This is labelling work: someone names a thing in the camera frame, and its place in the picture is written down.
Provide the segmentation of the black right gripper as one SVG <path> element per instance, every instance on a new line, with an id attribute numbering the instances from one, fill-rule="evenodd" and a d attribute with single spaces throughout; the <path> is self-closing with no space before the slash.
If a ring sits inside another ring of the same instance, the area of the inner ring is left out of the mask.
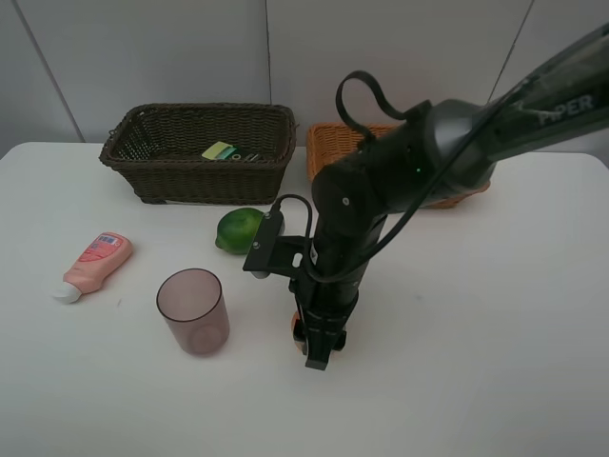
<path id="1" fill-rule="evenodd" d="M 322 216 L 318 218 L 309 257 L 311 269 L 292 282 L 300 319 L 292 320 L 292 336 L 306 343 L 307 368 L 325 370 L 333 352 L 346 343 L 345 326 L 359 299 L 359 285 L 368 263 L 363 252 L 376 245 L 386 218 L 375 217 L 371 228 L 346 236 Z"/>

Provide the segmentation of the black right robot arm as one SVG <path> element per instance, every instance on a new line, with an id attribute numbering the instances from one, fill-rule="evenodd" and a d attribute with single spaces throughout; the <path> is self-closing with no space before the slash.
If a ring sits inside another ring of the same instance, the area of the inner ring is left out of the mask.
<path id="1" fill-rule="evenodd" d="M 313 180 L 318 220 L 301 263 L 312 292 L 295 289 L 293 335 L 306 366 L 318 370 L 344 341 L 368 262 L 419 208 L 480 189 L 499 161 L 607 127 L 608 29 L 580 38 L 484 106 L 449 99 L 398 111 L 370 73 L 351 78 L 398 126 L 376 136 L 336 105 L 362 139 Z"/>

